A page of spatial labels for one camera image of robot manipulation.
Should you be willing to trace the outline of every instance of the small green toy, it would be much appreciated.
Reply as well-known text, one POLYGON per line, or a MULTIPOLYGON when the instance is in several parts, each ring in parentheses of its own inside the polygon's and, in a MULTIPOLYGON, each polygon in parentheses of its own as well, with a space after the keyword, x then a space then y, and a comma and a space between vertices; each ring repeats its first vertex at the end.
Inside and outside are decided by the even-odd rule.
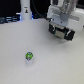
POLYGON ((31 60, 33 58, 33 54, 31 53, 31 52, 28 52, 27 54, 26 54, 26 59, 27 60, 31 60))

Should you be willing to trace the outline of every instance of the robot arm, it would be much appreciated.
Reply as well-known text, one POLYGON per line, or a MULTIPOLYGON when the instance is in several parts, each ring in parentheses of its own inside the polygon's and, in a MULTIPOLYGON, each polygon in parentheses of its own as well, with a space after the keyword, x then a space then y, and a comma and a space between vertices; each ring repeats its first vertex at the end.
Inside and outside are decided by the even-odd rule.
POLYGON ((83 29, 84 13, 77 9, 78 0, 51 0, 47 18, 50 18, 49 31, 66 40, 72 40, 75 30, 83 29))

